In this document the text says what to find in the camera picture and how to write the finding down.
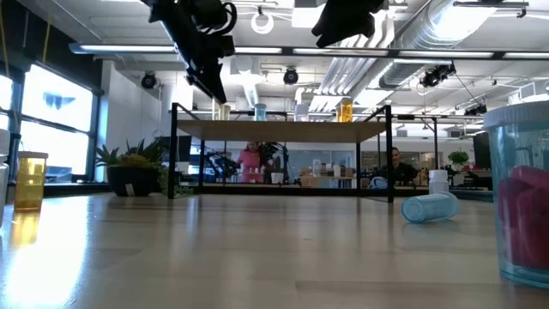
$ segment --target black plant pot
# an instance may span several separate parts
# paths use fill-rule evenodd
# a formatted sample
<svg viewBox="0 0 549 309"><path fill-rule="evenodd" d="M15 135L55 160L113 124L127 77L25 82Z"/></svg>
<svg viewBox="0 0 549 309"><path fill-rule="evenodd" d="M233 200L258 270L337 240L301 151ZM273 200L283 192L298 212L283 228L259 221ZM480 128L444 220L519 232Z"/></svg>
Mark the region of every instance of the black plant pot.
<svg viewBox="0 0 549 309"><path fill-rule="evenodd" d="M108 167L106 176L111 190L119 197L127 197L131 185L133 196L146 197L154 191L158 172L154 168L143 167Z"/></svg>

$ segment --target man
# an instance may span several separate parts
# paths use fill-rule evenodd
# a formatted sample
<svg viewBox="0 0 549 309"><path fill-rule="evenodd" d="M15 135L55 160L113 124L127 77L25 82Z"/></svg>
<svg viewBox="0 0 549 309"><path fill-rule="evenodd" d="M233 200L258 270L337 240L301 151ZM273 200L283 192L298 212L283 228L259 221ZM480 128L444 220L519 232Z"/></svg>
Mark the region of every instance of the man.
<svg viewBox="0 0 549 309"><path fill-rule="evenodd" d="M401 152L397 147L393 147L392 149L392 158L394 181L401 181L404 185L407 185L408 182L418 175L418 171L415 168L401 162Z"/></svg>

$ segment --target wooden shelf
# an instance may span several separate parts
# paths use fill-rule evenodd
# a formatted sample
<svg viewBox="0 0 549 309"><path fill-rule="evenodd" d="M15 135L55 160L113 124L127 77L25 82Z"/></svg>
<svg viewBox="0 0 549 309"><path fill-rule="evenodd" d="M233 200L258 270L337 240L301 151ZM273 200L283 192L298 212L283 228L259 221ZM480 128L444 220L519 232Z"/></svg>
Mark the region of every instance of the wooden shelf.
<svg viewBox="0 0 549 309"><path fill-rule="evenodd" d="M384 123L179 120L178 128L205 141L363 142L385 132Z"/></svg>

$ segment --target person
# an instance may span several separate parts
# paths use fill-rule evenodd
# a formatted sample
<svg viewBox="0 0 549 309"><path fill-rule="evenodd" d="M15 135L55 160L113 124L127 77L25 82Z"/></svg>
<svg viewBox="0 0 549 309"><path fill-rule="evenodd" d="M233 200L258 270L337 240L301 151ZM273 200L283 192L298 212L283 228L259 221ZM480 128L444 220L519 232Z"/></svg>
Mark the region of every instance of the person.
<svg viewBox="0 0 549 309"><path fill-rule="evenodd" d="M242 182L247 184L263 182L258 142L248 142L246 149L240 153L237 164L242 167Z"/></svg>
<svg viewBox="0 0 549 309"><path fill-rule="evenodd" d="M401 181L406 185L418 175L418 171L411 165L401 162L401 151L397 147L392 149L394 181Z"/></svg>

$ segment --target wooden table surface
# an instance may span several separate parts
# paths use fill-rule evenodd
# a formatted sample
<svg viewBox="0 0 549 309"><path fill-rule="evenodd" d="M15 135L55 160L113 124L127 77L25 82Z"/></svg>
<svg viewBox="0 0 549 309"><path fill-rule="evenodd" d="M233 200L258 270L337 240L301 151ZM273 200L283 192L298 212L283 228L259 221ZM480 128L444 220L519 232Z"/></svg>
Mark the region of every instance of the wooden table surface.
<svg viewBox="0 0 549 309"><path fill-rule="evenodd" d="M178 128L206 141L356 143L385 132L385 124L376 122L179 120Z"/></svg>
<svg viewBox="0 0 549 309"><path fill-rule="evenodd" d="M113 195L6 207L0 308L548 308L498 273L493 206L407 224L356 197Z"/></svg>

